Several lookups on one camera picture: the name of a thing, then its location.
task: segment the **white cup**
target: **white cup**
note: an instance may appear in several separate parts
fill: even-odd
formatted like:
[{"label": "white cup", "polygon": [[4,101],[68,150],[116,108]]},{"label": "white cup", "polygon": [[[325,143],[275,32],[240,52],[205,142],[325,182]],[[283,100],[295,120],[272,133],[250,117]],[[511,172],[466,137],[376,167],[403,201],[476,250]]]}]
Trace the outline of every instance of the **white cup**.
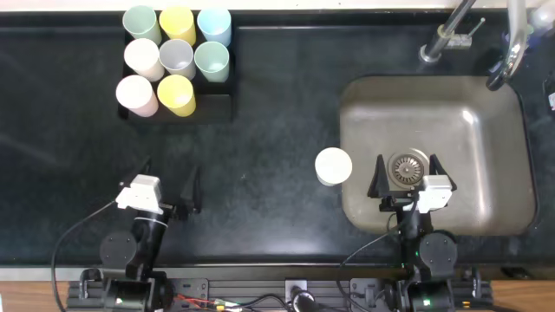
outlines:
[{"label": "white cup", "polygon": [[162,42],[160,26],[156,19],[153,8],[145,5],[137,5],[123,14],[123,27],[133,38],[146,38],[152,40],[156,45]]},{"label": "white cup", "polygon": [[115,97],[123,106],[141,117],[150,117],[158,110],[158,100],[147,78],[130,75],[115,89]]},{"label": "white cup", "polygon": [[197,24],[207,41],[226,47],[232,42],[232,15],[226,9],[206,9],[197,16]]},{"label": "white cup", "polygon": [[225,82],[229,77],[229,51],[219,42],[204,42],[194,53],[194,62],[210,82]]},{"label": "white cup", "polygon": [[158,81],[164,75],[159,58],[160,52],[156,43],[145,38],[131,41],[123,53],[125,63],[150,82]]},{"label": "white cup", "polygon": [[191,80],[197,73],[193,62],[193,48],[185,40],[168,40],[160,47],[160,63],[172,75]]},{"label": "white cup", "polygon": [[333,186],[343,183],[353,171],[349,155],[341,148],[329,147],[321,151],[314,162],[320,183]]}]

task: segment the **chrome faucet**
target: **chrome faucet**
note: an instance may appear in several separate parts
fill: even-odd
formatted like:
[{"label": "chrome faucet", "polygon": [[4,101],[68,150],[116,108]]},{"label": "chrome faucet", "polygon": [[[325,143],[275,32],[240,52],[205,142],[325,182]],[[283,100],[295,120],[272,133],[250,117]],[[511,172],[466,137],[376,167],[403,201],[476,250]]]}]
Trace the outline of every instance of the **chrome faucet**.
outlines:
[{"label": "chrome faucet", "polygon": [[[470,10],[474,2],[476,0],[463,0],[459,4],[447,22],[444,25],[440,25],[437,29],[432,41],[420,48],[421,60],[428,63],[440,60],[441,51],[448,45],[453,45],[450,42],[455,38],[454,30],[459,26],[462,17]],[[487,80],[486,86],[492,91],[501,88],[513,76],[526,50],[527,20],[525,0],[507,0],[506,6],[509,15],[509,33],[511,38],[505,59]],[[467,36],[472,36],[476,29],[474,28],[471,34]],[[472,38],[467,38],[467,42],[470,41],[470,44],[472,44],[471,40]]]}]

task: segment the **sink basin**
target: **sink basin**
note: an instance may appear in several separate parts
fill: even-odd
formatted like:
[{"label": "sink basin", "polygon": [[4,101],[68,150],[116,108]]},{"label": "sink basin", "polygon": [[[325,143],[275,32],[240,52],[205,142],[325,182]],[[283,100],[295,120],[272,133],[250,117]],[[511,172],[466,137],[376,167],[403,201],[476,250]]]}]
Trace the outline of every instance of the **sink basin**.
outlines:
[{"label": "sink basin", "polygon": [[392,190],[418,185],[429,155],[438,156],[458,190],[447,207],[432,212],[435,229],[512,235],[532,222],[524,121],[509,86],[491,92],[486,77],[367,77],[347,86],[340,110],[341,148],[353,162],[343,209],[356,227],[386,230],[390,213],[366,195],[379,154]]}]

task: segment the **faucet base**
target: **faucet base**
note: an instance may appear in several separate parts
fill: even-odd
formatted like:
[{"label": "faucet base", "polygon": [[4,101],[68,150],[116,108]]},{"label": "faucet base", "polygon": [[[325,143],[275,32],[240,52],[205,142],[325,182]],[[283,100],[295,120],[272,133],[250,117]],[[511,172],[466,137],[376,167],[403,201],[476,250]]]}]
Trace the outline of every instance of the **faucet base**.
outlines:
[{"label": "faucet base", "polygon": [[426,44],[424,44],[423,46],[420,47],[420,53],[418,54],[418,56],[420,57],[420,59],[426,63],[435,63],[438,62],[441,58],[441,53],[439,53],[436,57],[432,57],[430,55],[426,54]]}]

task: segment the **white wall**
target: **white wall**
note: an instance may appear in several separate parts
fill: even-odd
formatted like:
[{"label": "white wall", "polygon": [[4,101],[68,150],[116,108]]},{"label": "white wall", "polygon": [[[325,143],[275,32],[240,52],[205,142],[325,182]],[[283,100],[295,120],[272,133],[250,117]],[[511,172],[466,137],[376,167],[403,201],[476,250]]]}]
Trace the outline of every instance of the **white wall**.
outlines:
[{"label": "white wall", "polygon": [[[126,10],[137,4],[155,9],[182,4],[193,10],[225,7],[229,10],[306,10],[306,9],[445,9],[460,0],[0,0],[0,11],[37,10]],[[546,0],[526,0],[536,7]],[[503,8],[506,0],[477,0],[474,8]]]}]

